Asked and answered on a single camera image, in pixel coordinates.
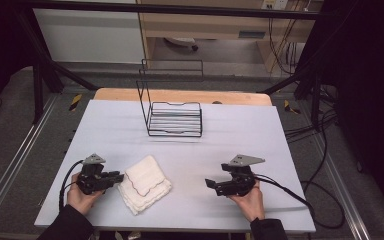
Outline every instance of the white wall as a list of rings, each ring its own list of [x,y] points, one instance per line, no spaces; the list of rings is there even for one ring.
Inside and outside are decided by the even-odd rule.
[[[135,3],[82,2],[87,1]],[[139,63],[144,58],[137,13],[36,9],[35,14],[55,61]]]

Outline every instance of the black wire rack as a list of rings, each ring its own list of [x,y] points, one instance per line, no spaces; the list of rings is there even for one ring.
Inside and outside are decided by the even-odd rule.
[[[149,136],[201,137],[202,109],[199,102],[154,102],[152,83],[202,82],[202,60],[142,60],[141,80],[136,81],[139,99]]]

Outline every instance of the table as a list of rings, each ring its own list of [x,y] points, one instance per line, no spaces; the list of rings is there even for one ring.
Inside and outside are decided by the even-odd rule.
[[[266,162],[252,165],[252,170],[303,196],[277,110],[270,106],[267,95],[151,90],[155,101],[195,101],[197,97],[201,100],[203,136],[191,142],[178,142],[147,135],[136,92],[100,89],[95,100],[89,102],[36,226],[52,223],[58,214],[58,192],[68,169],[94,152],[107,160],[104,171],[123,171],[152,154],[173,184],[168,195],[137,216],[125,206],[116,188],[109,189],[87,216],[100,229],[249,232],[249,223],[239,208],[230,199],[217,197],[204,181],[230,180],[220,164],[229,162],[236,154],[264,157]],[[234,99],[242,105],[233,105]],[[214,100],[224,104],[207,104]],[[305,206],[276,187],[262,184],[262,188],[268,218],[281,219],[288,233],[315,231]]]

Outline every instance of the cloth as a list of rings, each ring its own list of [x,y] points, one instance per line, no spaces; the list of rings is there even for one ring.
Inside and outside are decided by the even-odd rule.
[[[171,189],[170,181],[152,156],[146,156],[128,168],[124,175],[118,189],[134,215],[150,207]]]
[[[72,206],[66,205],[38,240],[87,240],[92,233],[92,224]]]
[[[279,219],[256,218],[251,222],[251,231],[255,240],[287,240],[282,222]]]

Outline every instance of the white towel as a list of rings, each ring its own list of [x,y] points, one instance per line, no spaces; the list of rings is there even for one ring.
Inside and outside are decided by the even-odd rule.
[[[118,189],[126,205],[137,215],[164,197],[170,191],[171,183],[157,161],[152,156],[146,156],[125,171]]]

